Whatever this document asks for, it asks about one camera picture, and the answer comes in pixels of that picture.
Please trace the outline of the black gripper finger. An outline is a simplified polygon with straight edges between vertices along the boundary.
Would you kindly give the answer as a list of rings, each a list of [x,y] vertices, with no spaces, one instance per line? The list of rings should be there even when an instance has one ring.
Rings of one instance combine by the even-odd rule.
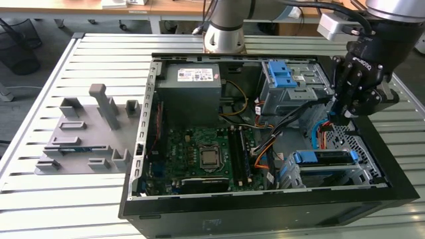
[[[334,103],[330,109],[330,122],[333,124],[348,124],[349,120],[345,117],[345,112],[353,105],[353,93],[356,91],[356,77],[354,76],[354,56],[346,55],[345,58],[336,56],[333,66],[333,90]]]
[[[398,94],[393,89],[388,93],[384,90],[374,89],[354,99],[350,107],[344,112],[344,117],[369,116],[397,103]]]

